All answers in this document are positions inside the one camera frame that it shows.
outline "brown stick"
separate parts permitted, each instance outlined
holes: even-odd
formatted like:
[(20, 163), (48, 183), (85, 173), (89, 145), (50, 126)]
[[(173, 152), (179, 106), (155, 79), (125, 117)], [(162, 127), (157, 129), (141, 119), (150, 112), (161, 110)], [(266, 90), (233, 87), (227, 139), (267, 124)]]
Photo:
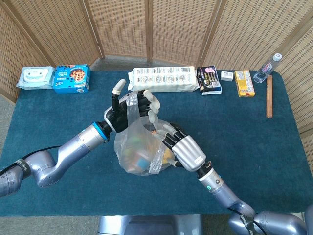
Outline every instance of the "brown stick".
[(266, 81), (266, 117), (273, 117), (273, 77), (268, 76)]

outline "wicker panel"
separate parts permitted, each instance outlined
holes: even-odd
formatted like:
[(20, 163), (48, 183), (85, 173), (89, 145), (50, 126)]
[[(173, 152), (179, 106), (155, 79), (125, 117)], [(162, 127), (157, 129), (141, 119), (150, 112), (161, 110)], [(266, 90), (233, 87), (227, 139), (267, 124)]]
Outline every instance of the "wicker panel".
[(257, 70), (308, 13), (313, 0), (229, 0), (205, 65)]
[(313, 135), (301, 138), (305, 153), (307, 155), (308, 163), (313, 176)]
[(45, 65), (46, 60), (34, 50), (2, 7), (0, 32), (0, 90), (15, 102), (19, 93), (15, 85), (22, 67)]
[(215, 0), (153, 1), (153, 57), (196, 65)]
[(98, 58), (78, 0), (12, 0), (56, 64), (91, 64)]
[(146, 56), (144, 0), (88, 0), (106, 54)]
[(286, 54), (278, 71), (298, 128), (313, 124), (313, 27)]

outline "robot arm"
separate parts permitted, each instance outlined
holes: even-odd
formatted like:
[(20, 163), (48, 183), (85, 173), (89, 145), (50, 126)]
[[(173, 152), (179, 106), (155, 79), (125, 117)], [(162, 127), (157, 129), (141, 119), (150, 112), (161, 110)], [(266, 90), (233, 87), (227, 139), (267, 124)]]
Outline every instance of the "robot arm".
[(306, 224), (291, 214), (263, 211), (255, 214), (254, 209), (239, 199), (220, 175), (205, 164), (206, 156), (193, 138), (178, 125), (164, 125), (167, 131), (158, 131), (159, 138), (172, 150), (182, 167), (198, 174), (199, 181), (225, 208), (231, 210), (228, 224), (239, 235), (313, 235), (313, 205), (306, 210)]
[[(32, 175), (39, 187), (47, 187), (58, 182), (65, 172), (78, 160), (110, 139), (110, 132), (121, 132), (128, 127), (126, 99), (120, 100), (119, 95), (125, 85), (125, 80), (119, 81), (113, 88), (112, 106), (105, 111), (105, 121), (94, 122), (74, 138), (58, 149), (57, 163), (52, 155), (43, 149), (28, 154), (14, 164), (0, 171), (0, 197), (19, 190), (22, 180)], [(159, 101), (150, 91), (139, 91), (139, 111), (141, 116), (155, 118), (160, 108)]]

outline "plastic water bottle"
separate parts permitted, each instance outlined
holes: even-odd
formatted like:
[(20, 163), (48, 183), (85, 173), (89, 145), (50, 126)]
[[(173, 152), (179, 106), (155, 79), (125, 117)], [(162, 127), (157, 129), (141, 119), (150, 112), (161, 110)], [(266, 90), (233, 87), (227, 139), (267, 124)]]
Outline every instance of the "plastic water bottle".
[(265, 79), (277, 68), (280, 61), (282, 59), (282, 55), (280, 53), (276, 53), (273, 57), (270, 57), (266, 62), (262, 65), (262, 67), (255, 73), (253, 79), (255, 82), (264, 82)]

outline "blue tablecloth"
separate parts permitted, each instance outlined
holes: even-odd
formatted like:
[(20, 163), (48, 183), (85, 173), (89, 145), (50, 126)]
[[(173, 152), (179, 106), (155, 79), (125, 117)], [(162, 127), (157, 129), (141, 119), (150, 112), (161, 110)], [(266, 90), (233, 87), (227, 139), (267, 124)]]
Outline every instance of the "blue tablecloth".
[[(88, 94), (21, 90), (0, 169), (102, 121), (112, 87), (121, 78), (127, 78), (126, 71), (93, 71)], [(313, 181), (281, 76), (273, 74), (273, 119), (266, 118), (266, 83), (254, 83), (255, 97), (238, 97), (235, 81), (221, 84), (223, 93), (217, 95), (201, 96), (199, 90), (155, 94), (161, 102), (159, 118), (181, 125), (257, 212), (303, 211), (313, 202)], [(37, 187), (31, 177), (24, 180), (16, 194), (0, 198), (0, 216), (227, 212), (196, 173), (173, 167), (147, 177), (126, 173), (113, 150), (114, 136), (49, 188)]]

